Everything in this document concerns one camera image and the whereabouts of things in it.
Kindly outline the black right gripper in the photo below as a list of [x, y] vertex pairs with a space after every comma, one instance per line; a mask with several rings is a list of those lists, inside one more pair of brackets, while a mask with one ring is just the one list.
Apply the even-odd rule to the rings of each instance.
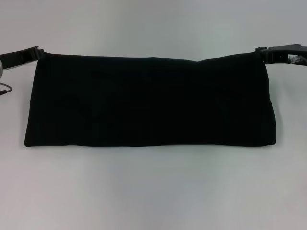
[[258, 47], [255, 52], [261, 57], [264, 64], [307, 65], [307, 47], [300, 44], [270, 48]]

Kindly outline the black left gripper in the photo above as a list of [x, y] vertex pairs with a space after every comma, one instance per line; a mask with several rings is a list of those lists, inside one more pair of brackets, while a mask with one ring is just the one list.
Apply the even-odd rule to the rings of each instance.
[[24, 65], [33, 60], [39, 60], [44, 55], [44, 50], [40, 49], [38, 46], [12, 53], [1, 54], [0, 68], [9, 69], [19, 65]]

